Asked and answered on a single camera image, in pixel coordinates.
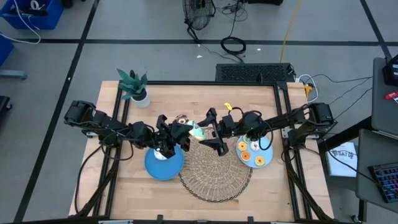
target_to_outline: yellow object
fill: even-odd
[[[239,142],[238,149],[240,151],[246,151],[247,148],[248,148],[248,145],[245,142]]]
[[[312,90],[312,86],[309,85],[304,85],[304,90],[305,90],[305,95],[307,96],[308,99],[308,95],[310,94],[311,90]]]
[[[263,166],[266,163],[266,161],[262,156],[257,156],[254,162],[256,163],[257,166]]]
[[[241,158],[243,159],[243,161],[249,161],[250,160],[250,152],[242,152],[241,154]]]
[[[232,110],[232,106],[229,103],[224,103],[224,105],[231,111]]]
[[[294,8],[294,12],[293,12],[292,20],[290,21],[289,28],[287,29],[287,32],[286,32],[286,35],[285,35],[284,44],[282,46],[282,52],[280,53],[279,63],[282,63],[282,60],[284,58],[286,39],[287,39],[287,36],[289,35],[290,29],[292,28],[293,22],[296,19],[296,15],[297,15],[297,12],[299,11],[299,9],[300,9],[300,0],[297,0],[297,4],[296,4],[296,7]]]

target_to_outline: concrete floor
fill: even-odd
[[[215,1],[223,7],[231,1]],[[285,48],[285,62],[297,74],[328,75],[345,80],[372,75],[374,57],[384,57],[378,39],[360,0],[301,0],[301,8]],[[398,20],[395,0],[366,0],[376,24],[387,42],[391,55],[398,54]],[[65,77],[78,48],[94,0],[75,1],[64,10],[55,30],[41,30],[44,44],[15,44],[15,50],[2,69],[25,70],[27,80],[0,79],[0,95],[10,96],[14,108],[0,129],[0,223],[12,222],[21,202],[35,160],[57,105]],[[296,0],[281,6],[247,5],[248,19],[237,22],[233,35],[244,40],[283,40]],[[220,40],[231,29],[232,20],[216,13],[208,27],[197,32],[200,39]],[[34,38],[28,30],[14,30],[0,19],[1,32],[13,38]],[[104,39],[159,40],[139,44],[101,44]],[[101,0],[82,48],[61,116],[55,127],[42,171],[24,217],[24,221],[67,217],[86,138],[79,130],[63,124],[62,117],[72,100],[96,102],[103,80],[117,80],[115,68],[147,71],[150,80],[214,80],[217,63],[229,60],[209,54],[196,44],[178,44],[189,40],[183,23],[181,0]],[[279,62],[281,45],[255,42],[248,45],[247,63]],[[218,44],[207,44],[223,54]],[[317,102],[330,103],[338,93],[359,82],[331,83],[315,79],[320,95]],[[333,103],[339,114],[370,88],[371,81],[357,87]],[[339,117],[337,133],[366,118],[371,113],[371,93]],[[335,217],[349,222],[356,213],[358,199],[351,190],[329,184]],[[374,205],[368,207],[368,223],[395,223],[398,215]]]

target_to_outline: woven placemat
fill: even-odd
[[[240,195],[248,186],[252,168],[239,160],[237,141],[238,138],[224,139],[229,153],[220,157],[217,151],[191,139],[179,174],[183,186],[207,202],[226,202]]]

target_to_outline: potted plant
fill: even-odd
[[[148,82],[146,73],[139,79],[138,74],[135,74],[133,70],[130,70],[130,75],[118,68],[117,70],[123,80],[119,88],[126,92],[122,99],[127,100],[130,98],[138,107],[147,107],[150,104],[150,98],[146,90]]]

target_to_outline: wooden table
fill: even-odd
[[[301,83],[288,83],[292,108],[298,108],[307,102]],[[97,101],[97,109],[112,115],[118,82],[105,81]],[[192,86],[192,85],[149,85],[147,87],[152,103],[140,109],[130,104],[127,122],[143,121],[155,126],[160,114],[166,115],[171,122],[178,114],[186,114],[190,119],[201,121],[209,108],[217,110],[218,118],[226,115],[228,109],[224,103],[239,106],[243,111],[259,110],[262,118],[277,116],[273,88],[269,86]],[[282,107],[285,108],[283,95],[280,94]],[[122,102],[119,120],[123,111]],[[233,111],[234,120],[240,113]],[[213,220],[246,221],[249,216],[255,221],[288,222],[294,221],[290,204],[289,185],[284,162],[280,158],[282,139],[280,131],[274,131],[274,157],[264,168],[254,169],[250,183],[244,192],[234,200],[223,203],[209,203],[191,195],[181,184],[179,177],[169,181],[154,180],[144,168],[146,150],[134,150],[134,157],[120,162],[116,188],[114,192],[111,218],[154,220],[163,215],[165,220]],[[96,138],[88,139],[83,160],[98,147]],[[318,150],[317,143],[307,141],[307,147]],[[121,157],[131,153],[128,143],[123,144]],[[302,150],[301,158],[307,189],[325,213],[333,217],[328,189],[318,155]],[[88,201],[98,186],[103,154],[95,154],[86,164],[80,181],[78,196],[79,209]],[[302,196],[296,188],[300,216],[305,218]],[[103,194],[99,214],[104,213],[108,191]],[[74,214],[73,202],[70,214]]]

